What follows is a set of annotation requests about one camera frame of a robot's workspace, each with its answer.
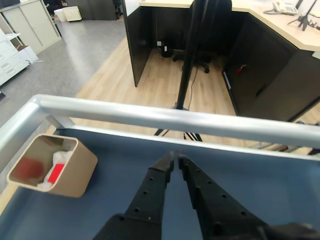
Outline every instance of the telephone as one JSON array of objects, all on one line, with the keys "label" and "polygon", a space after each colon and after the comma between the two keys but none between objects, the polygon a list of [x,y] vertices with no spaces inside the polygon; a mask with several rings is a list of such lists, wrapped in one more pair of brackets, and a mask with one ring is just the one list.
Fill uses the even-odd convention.
[{"label": "telephone", "polygon": [[266,10],[264,14],[276,15],[276,14],[288,14],[288,15],[296,15],[298,10],[296,7],[290,3],[285,3],[283,0],[277,0],[272,3],[273,9]]}]

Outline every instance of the metal cart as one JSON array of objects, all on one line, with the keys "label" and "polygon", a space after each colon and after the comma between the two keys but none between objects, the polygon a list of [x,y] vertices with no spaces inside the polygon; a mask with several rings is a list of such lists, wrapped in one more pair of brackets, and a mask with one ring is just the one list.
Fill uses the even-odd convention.
[{"label": "metal cart", "polygon": [[[69,118],[320,148],[320,128],[288,122],[36,95],[0,128],[2,171],[47,119],[56,135],[78,138],[97,157],[85,194],[65,197],[18,188],[0,216],[0,239],[92,239],[123,213],[148,168],[167,151],[185,151],[239,203],[270,225],[320,229],[320,162],[311,155],[185,141],[79,126]],[[196,211],[179,169],[167,185],[162,239],[201,239]]]}]

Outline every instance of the red block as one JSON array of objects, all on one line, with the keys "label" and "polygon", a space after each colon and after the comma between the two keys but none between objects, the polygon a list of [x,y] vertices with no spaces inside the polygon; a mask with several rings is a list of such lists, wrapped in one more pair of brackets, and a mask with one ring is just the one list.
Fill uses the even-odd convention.
[{"label": "red block", "polygon": [[56,182],[56,180],[57,180],[57,178],[59,177],[59,175],[60,175],[62,169],[64,168],[64,166],[65,166],[65,165],[62,164],[62,163],[57,163],[57,164],[54,166],[54,169],[53,169],[53,171],[52,171],[52,173],[51,173],[51,175],[50,175],[50,177],[49,177],[49,179],[48,179],[48,182],[49,182],[49,183],[54,184],[54,183]]}]

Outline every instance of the cart handle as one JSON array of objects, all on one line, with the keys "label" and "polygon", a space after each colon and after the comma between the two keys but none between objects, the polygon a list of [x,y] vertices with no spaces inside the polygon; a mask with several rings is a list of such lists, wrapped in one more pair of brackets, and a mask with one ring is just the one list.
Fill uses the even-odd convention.
[{"label": "cart handle", "polygon": [[320,148],[313,125],[39,94],[0,128],[0,172],[44,119],[67,129],[69,117]]}]

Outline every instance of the small tan box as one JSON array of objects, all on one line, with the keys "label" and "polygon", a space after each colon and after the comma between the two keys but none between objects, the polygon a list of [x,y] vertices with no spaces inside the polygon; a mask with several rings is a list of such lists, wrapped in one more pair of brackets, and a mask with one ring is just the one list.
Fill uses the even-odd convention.
[{"label": "small tan box", "polygon": [[[58,151],[72,151],[55,183],[49,189],[37,187],[53,166]],[[81,197],[97,165],[97,157],[74,137],[40,134],[31,142],[9,172],[9,183],[40,192]]]}]

